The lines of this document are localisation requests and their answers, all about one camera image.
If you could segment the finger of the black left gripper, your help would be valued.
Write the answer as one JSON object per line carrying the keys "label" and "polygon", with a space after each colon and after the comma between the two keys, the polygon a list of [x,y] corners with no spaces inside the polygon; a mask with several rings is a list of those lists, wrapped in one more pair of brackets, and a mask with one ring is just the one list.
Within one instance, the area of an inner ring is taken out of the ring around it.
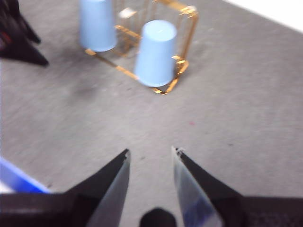
{"label": "finger of the black left gripper", "polygon": [[41,39],[38,37],[38,35],[35,33],[35,31],[20,13],[18,0],[9,1],[9,11],[14,20],[19,25],[21,31],[25,34],[25,37],[36,44],[40,44]]}
{"label": "finger of the black left gripper", "polygon": [[24,31],[16,24],[0,25],[0,57],[48,66],[48,60],[30,43]]}

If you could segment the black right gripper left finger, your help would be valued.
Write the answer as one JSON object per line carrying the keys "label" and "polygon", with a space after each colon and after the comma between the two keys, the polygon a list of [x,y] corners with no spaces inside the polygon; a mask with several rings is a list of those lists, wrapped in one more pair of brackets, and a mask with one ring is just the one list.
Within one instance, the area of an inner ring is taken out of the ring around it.
{"label": "black right gripper left finger", "polygon": [[96,173],[65,192],[35,191],[0,197],[2,227],[117,227],[130,175],[131,152],[123,150]]}

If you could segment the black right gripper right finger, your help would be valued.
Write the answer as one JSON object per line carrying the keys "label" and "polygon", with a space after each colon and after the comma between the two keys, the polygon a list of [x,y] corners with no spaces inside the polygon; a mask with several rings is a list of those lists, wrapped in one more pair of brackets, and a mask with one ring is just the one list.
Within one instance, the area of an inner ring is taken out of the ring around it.
{"label": "black right gripper right finger", "polygon": [[182,148],[171,148],[174,183],[186,227],[301,227],[303,200],[244,196],[220,181]]}

